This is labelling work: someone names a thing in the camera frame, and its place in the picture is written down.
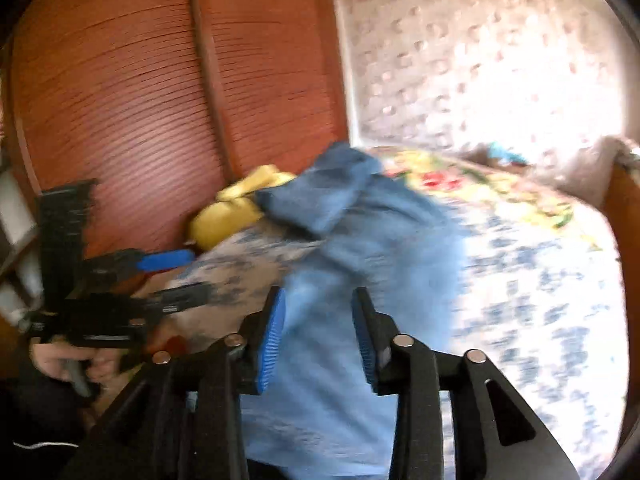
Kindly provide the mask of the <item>person's left hand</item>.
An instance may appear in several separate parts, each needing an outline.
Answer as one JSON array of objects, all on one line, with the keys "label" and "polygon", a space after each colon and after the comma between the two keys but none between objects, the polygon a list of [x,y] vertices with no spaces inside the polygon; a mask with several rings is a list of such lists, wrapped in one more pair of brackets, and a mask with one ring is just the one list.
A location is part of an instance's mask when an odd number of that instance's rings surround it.
[{"label": "person's left hand", "polygon": [[75,347],[66,341],[43,344],[38,338],[34,338],[29,343],[29,355],[35,368],[43,375],[64,382],[72,381],[71,362],[88,362],[85,374],[88,381],[95,384],[108,382],[119,371],[118,349]]}]

